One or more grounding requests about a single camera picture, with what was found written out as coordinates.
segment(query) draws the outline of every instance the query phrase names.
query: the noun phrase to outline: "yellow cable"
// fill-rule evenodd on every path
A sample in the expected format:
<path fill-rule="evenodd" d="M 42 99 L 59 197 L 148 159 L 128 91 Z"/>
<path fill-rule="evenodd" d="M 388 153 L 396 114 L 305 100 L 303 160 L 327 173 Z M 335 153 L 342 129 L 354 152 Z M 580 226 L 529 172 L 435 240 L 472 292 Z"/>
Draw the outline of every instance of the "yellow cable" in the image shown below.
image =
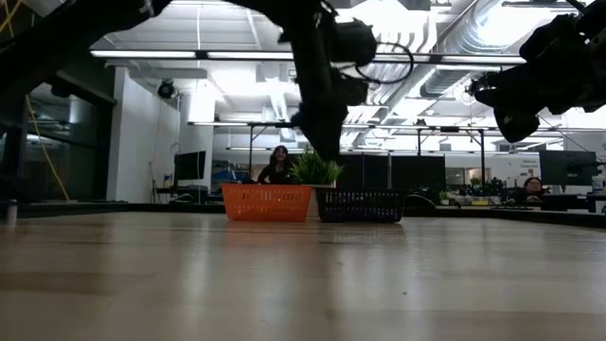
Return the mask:
<path fill-rule="evenodd" d="M 15 33 L 12 30 L 12 23 L 10 22 L 10 18 L 12 17 L 12 15 L 14 15 L 16 10 L 19 8 L 19 5 L 21 5 L 21 0 L 19 0 L 17 2 L 17 5 L 15 6 L 15 8 L 12 10 L 11 13 L 9 13 L 9 3 L 5 2 L 5 6 L 4 6 L 5 12 L 7 14 L 7 20 L 4 22 L 4 24 L 2 24 L 2 26 L 0 26 L 0 33 L 2 32 L 2 29 L 4 29 L 4 27 L 6 27 L 8 25 L 11 38 L 14 38 Z M 55 180 L 57 180 L 57 183 L 59 184 L 59 187 L 61 188 L 65 201 L 69 201 L 69 195 L 67 195 L 67 190 L 65 190 L 65 186 L 63 185 L 63 182 L 61 181 L 59 174 L 57 174 L 57 171 L 55 170 L 55 166 L 53 165 L 53 162 L 50 160 L 50 156 L 48 156 L 48 152 L 46 151 L 46 146 L 45 146 L 44 142 L 42 141 L 42 134 L 40 134 L 40 129 L 38 129 L 38 120 L 36 120 L 36 116 L 34 115 L 35 112 L 34 112 L 33 108 L 31 107 L 31 102 L 29 101 L 28 95 L 26 95 L 26 104 L 27 104 L 27 110 L 29 111 L 29 115 L 31 116 L 31 121 L 34 123 L 34 129 L 36 130 L 36 134 L 38 135 L 38 138 L 40 139 L 40 145 L 42 146 L 42 152 L 45 155 L 46 162 L 48 163 L 48 167 L 52 171 L 53 176 L 55 177 Z"/>
<path fill-rule="evenodd" d="M 19 6 L 21 6 L 21 3 L 23 3 L 23 0 L 17 1 L 15 8 L 12 9 L 12 11 L 9 11 L 9 0 L 5 0 L 4 8 L 7 11 L 7 19 L 4 21 L 4 23 L 2 23 L 2 25 L 0 25 L 0 33 L 2 33 L 2 31 L 7 25 L 11 26 L 10 19 L 12 19 L 12 16 L 15 15 L 17 9 L 19 9 Z M 10 29 L 10 37 L 14 38 L 14 35 L 12 34 L 12 28 Z"/>

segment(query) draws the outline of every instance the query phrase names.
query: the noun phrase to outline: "person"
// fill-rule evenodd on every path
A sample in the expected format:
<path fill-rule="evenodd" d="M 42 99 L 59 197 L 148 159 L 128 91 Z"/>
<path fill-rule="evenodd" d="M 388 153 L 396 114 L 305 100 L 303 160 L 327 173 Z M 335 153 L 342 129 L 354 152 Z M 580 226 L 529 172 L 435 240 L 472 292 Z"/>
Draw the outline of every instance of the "person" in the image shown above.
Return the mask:
<path fill-rule="evenodd" d="M 265 167 L 258 176 L 260 184 L 284 185 L 288 184 L 291 171 L 291 160 L 288 150 L 284 146 L 277 146 L 269 157 L 269 166 Z"/>
<path fill-rule="evenodd" d="M 544 194 L 543 182 L 538 177 L 527 178 L 524 182 L 524 195 L 527 202 L 539 202 Z"/>

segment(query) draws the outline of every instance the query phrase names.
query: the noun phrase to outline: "desk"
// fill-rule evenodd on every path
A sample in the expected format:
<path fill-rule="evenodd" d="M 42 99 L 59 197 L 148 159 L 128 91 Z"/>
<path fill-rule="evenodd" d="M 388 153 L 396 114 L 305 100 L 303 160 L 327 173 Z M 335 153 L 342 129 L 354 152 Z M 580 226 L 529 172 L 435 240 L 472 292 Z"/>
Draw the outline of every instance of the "desk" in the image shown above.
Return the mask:
<path fill-rule="evenodd" d="M 546 194 L 541 210 L 587 209 L 590 213 L 600 213 L 603 203 L 606 203 L 606 194 Z"/>
<path fill-rule="evenodd" d="M 591 314 L 606 311 L 600 230 L 137 212 L 19 224 L 0 234 L 5 341 L 606 340 Z"/>
<path fill-rule="evenodd" d="M 193 198 L 192 203 L 205 204 L 208 198 L 208 188 L 206 187 L 157 188 L 155 192 L 156 194 L 168 194 L 169 196 L 189 194 Z"/>

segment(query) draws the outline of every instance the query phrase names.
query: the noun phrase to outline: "security camera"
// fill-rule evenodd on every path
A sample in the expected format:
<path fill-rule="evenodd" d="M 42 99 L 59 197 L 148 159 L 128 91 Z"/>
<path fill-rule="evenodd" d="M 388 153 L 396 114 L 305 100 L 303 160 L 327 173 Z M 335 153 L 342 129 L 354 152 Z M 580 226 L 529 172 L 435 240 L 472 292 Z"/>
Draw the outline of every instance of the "security camera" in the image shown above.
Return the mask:
<path fill-rule="evenodd" d="M 69 96 L 71 95 L 69 93 L 69 91 L 61 89 L 61 87 L 57 87 L 54 85 L 50 88 L 50 93 L 53 94 L 53 96 L 56 96 L 56 97 L 62 98 L 62 99 L 68 99 Z"/>
<path fill-rule="evenodd" d="M 162 99 L 174 99 L 177 96 L 174 80 L 162 80 L 158 87 L 158 96 Z"/>

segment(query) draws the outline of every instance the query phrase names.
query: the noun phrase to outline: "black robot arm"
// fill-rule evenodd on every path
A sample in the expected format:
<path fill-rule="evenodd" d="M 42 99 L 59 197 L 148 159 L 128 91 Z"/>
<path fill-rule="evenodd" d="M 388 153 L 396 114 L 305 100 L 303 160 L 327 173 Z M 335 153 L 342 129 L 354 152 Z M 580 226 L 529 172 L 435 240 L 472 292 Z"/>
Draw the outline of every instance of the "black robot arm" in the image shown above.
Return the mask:
<path fill-rule="evenodd" d="M 335 24 L 336 12 L 321 0 L 230 2 L 256 10 L 283 28 L 282 40 L 293 48 L 302 98 L 293 124 L 323 158 L 335 159 L 347 106 L 364 102 L 367 85 L 347 79 L 330 62 L 370 63 L 377 48 L 371 27 L 361 22 Z M 159 15 L 169 3 L 66 0 L 30 31 L 0 45 L 0 109 L 22 100 L 43 81 L 89 53 L 89 47 L 104 35 L 136 27 Z M 359 95 L 353 98 L 351 93 Z"/>
<path fill-rule="evenodd" d="M 588 7 L 566 1 L 579 15 L 558 15 L 537 28 L 520 48 L 526 63 L 487 73 L 469 89 L 479 102 L 494 108 L 508 142 L 536 132 L 543 108 L 561 115 L 572 107 L 592 113 L 606 104 L 606 0 Z"/>

